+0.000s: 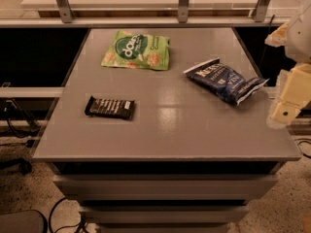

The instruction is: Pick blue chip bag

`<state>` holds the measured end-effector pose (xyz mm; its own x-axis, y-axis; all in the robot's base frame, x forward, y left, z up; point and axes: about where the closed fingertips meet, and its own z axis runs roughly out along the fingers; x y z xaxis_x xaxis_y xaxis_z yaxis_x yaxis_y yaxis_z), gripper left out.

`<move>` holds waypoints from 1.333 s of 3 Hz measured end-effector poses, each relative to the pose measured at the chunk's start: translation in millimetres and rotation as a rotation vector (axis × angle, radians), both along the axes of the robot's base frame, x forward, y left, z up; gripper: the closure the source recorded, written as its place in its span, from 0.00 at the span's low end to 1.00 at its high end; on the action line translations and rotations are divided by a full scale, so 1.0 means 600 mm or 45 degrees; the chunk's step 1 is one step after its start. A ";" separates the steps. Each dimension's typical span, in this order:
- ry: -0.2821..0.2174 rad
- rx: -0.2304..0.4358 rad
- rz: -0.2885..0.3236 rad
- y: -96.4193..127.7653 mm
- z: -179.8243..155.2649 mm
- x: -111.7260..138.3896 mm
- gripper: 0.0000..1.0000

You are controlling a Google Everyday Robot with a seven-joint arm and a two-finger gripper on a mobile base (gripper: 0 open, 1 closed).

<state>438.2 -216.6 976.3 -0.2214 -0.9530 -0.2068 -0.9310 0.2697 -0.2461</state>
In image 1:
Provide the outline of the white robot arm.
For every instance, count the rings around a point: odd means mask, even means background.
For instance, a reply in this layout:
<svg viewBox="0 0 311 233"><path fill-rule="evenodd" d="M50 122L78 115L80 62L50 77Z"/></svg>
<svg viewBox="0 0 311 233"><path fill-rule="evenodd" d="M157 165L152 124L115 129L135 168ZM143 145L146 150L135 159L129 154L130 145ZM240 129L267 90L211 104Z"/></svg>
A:
<svg viewBox="0 0 311 233"><path fill-rule="evenodd" d="M273 129L289 125L311 102L311 4L305 3L265 42L285 47L286 57L296 62L290 71L281 71L266 123Z"/></svg>

